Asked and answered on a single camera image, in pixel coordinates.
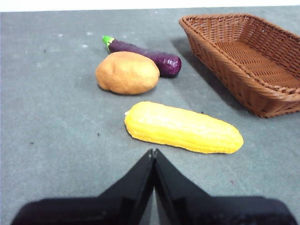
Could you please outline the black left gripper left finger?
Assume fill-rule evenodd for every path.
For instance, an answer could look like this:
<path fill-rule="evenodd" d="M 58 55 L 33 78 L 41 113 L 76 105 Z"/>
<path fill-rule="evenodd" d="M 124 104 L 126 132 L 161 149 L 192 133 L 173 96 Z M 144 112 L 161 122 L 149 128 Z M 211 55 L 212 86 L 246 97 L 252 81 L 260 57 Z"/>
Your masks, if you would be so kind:
<path fill-rule="evenodd" d="M 148 150 L 96 197 L 48 198 L 22 206 L 14 225 L 137 225 L 151 196 L 154 151 Z"/>

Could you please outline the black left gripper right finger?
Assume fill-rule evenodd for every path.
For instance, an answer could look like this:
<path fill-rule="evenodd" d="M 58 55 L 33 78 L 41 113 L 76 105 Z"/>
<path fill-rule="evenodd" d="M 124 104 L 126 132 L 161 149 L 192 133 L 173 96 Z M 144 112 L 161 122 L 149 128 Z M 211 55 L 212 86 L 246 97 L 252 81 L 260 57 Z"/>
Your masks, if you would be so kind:
<path fill-rule="evenodd" d="M 262 196 L 210 196 L 154 151 L 155 190 L 173 225 L 295 225 L 287 206 Z"/>

